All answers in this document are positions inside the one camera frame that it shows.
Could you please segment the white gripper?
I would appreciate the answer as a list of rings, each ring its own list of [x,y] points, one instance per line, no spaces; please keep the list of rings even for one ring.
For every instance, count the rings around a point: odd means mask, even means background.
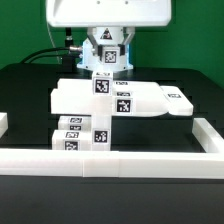
[[[124,27],[118,44],[124,56],[135,35],[134,27],[167,26],[171,0],[46,0],[46,20],[53,27],[89,27],[93,54],[102,56],[96,27]]]

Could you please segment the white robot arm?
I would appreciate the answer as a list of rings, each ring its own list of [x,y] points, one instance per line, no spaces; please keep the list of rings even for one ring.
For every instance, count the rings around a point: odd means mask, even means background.
[[[171,0],[46,0],[49,25],[87,29],[77,67],[92,71],[132,69],[135,28],[167,26],[170,20]]]

